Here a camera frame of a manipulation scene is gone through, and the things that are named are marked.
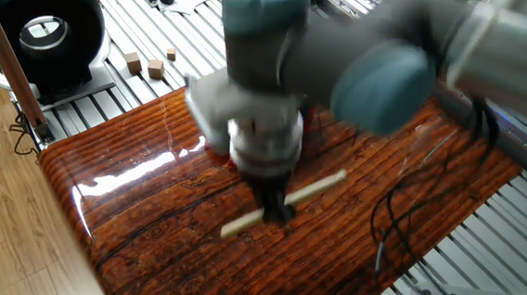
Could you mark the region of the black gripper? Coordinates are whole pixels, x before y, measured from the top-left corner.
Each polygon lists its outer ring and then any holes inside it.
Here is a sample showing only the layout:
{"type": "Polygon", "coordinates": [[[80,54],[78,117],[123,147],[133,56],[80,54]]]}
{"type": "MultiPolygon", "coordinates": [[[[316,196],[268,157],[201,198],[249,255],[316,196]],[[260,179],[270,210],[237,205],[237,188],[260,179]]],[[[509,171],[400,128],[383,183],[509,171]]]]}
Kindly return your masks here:
{"type": "Polygon", "coordinates": [[[272,220],[274,223],[286,224],[295,217],[295,210],[285,204],[289,173],[271,176],[243,173],[242,177],[252,189],[258,208],[263,211],[264,222],[272,220]],[[272,194],[275,194],[273,208],[272,194]]]}

